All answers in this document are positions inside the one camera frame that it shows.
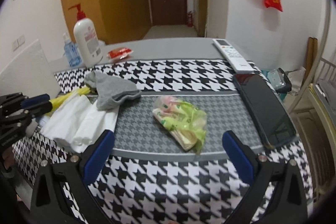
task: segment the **air conditioner remote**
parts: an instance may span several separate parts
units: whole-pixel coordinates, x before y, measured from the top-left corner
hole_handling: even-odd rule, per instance
[[[226,39],[213,39],[213,42],[236,73],[253,73],[255,71]]]

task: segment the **white tissue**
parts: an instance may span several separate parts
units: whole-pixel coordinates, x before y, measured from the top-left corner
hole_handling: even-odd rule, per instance
[[[72,94],[54,112],[41,134],[71,150],[82,153],[105,129],[114,132],[118,108],[99,111],[85,95]]]

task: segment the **water bottle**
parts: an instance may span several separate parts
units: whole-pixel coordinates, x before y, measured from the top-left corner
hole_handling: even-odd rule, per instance
[[[82,63],[82,59],[77,51],[76,45],[70,40],[68,33],[63,34],[64,52],[69,62],[70,67],[78,66]]]

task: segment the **lotion bottle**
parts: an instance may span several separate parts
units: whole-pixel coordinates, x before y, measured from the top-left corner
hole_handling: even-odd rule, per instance
[[[69,8],[77,8],[77,23],[73,28],[73,35],[87,68],[94,66],[102,59],[103,55],[98,43],[95,25],[81,10],[81,5],[76,4]]]

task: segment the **wall socket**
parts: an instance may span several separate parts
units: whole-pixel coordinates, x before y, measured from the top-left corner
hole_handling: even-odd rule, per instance
[[[23,44],[26,42],[25,35],[24,35],[24,34],[21,35],[21,36],[17,39],[17,42],[18,42],[18,44],[19,44],[19,47],[20,47],[21,45],[23,45]]]
[[[14,52],[19,47],[17,39],[12,42],[12,51]]]

